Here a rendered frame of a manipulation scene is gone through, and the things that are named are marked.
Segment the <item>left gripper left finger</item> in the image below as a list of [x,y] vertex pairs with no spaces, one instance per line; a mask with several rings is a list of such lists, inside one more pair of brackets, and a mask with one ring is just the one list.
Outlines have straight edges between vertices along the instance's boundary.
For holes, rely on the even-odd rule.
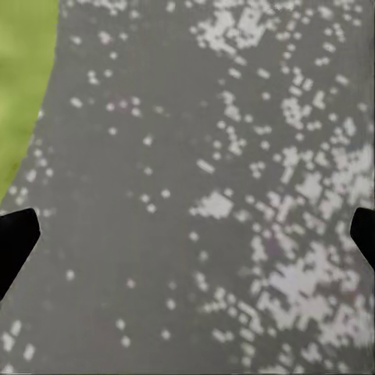
[[0,302],[40,238],[32,208],[0,216]]

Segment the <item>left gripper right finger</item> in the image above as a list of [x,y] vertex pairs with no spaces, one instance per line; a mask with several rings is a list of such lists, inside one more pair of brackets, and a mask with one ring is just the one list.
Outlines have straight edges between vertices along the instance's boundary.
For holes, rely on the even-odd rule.
[[350,235],[375,269],[375,211],[359,207],[354,213]]

